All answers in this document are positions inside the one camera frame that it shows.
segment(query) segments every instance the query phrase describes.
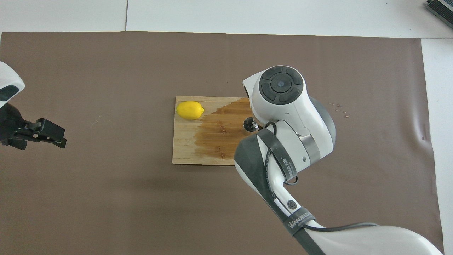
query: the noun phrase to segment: control button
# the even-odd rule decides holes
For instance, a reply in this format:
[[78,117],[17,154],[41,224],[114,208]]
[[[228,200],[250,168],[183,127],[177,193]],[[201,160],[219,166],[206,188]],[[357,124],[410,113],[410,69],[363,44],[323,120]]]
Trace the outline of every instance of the control button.
[[291,88],[291,77],[287,74],[278,74],[270,82],[270,86],[275,92],[285,93]]
[[281,66],[274,66],[272,68],[267,69],[263,75],[261,76],[263,79],[270,79],[272,75],[281,73],[283,71],[283,68]]
[[262,83],[261,84],[261,91],[263,91],[263,94],[269,98],[270,100],[275,100],[275,92],[273,92],[270,87],[269,83]]
[[8,99],[10,99],[12,96],[14,96],[17,92],[19,92],[19,89],[14,86],[14,85],[8,85],[4,88],[0,89],[0,101],[6,102]]
[[292,88],[288,93],[280,95],[280,102],[294,101],[298,95],[299,90],[297,88]]
[[288,207],[290,209],[296,209],[297,205],[296,205],[296,202],[292,201],[292,200],[289,200],[288,201]]
[[294,84],[297,84],[297,85],[302,84],[302,76],[300,76],[300,74],[296,70],[294,70],[292,68],[288,68],[288,69],[286,69],[286,73],[289,74],[291,76],[291,78],[293,78]]

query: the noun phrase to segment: white floor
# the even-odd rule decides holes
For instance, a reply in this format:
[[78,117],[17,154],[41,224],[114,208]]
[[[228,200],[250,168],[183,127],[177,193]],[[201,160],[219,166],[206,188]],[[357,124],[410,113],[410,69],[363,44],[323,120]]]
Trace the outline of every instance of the white floor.
[[423,38],[443,241],[453,255],[453,29],[424,0],[0,2],[0,32],[125,30]]

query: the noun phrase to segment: cutting board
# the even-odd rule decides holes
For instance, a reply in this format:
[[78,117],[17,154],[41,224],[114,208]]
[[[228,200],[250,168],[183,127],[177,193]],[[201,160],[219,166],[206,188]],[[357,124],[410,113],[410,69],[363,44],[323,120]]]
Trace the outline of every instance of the cutting board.
[[173,164],[233,166],[239,141],[251,133],[243,128],[252,116],[248,98],[177,96],[175,108],[197,101],[203,115],[196,120],[174,115]]

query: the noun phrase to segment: water stain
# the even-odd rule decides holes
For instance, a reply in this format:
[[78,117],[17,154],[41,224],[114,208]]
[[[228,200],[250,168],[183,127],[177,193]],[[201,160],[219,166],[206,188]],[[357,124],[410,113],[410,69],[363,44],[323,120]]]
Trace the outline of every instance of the water stain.
[[233,159],[239,141],[252,134],[243,132],[244,120],[251,116],[248,98],[241,98],[203,116],[195,134],[196,153],[218,159]]

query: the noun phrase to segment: yellow lemon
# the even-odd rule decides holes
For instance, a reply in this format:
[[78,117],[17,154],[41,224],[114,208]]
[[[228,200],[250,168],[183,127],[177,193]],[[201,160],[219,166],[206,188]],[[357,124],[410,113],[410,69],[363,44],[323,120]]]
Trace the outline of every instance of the yellow lemon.
[[186,101],[176,107],[176,112],[184,119],[198,119],[204,112],[199,102]]

